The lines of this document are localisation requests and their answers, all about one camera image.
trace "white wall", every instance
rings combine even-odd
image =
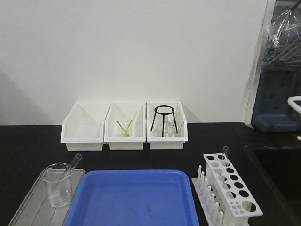
[[[2,0],[0,124],[61,124],[75,101],[180,100],[243,122],[266,0]]]

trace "glass beaker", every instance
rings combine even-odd
[[[52,207],[62,207],[72,200],[72,169],[69,164],[55,163],[42,172],[47,198]]]

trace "metal tray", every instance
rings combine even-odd
[[[91,171],[65,226],[198,226],[189,179],[178,170]]]
[[[75,169],[71,176],[73,193],[75,193],[85,171]],[[46,198],[46,190],[40,173],[29,190],[19,209],[8,226],[62,226],[66,218],[70,203],[55,208],[50,206]]]

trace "blue container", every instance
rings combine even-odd
[[[65,226],[198,226],[189,179],[178,170],[91,171]]]

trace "test tube rack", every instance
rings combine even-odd
[[[204,154],[206,175],[198,167],[192,178],[209,226],[248,226],[249,217],[263,212],[226,156]]]

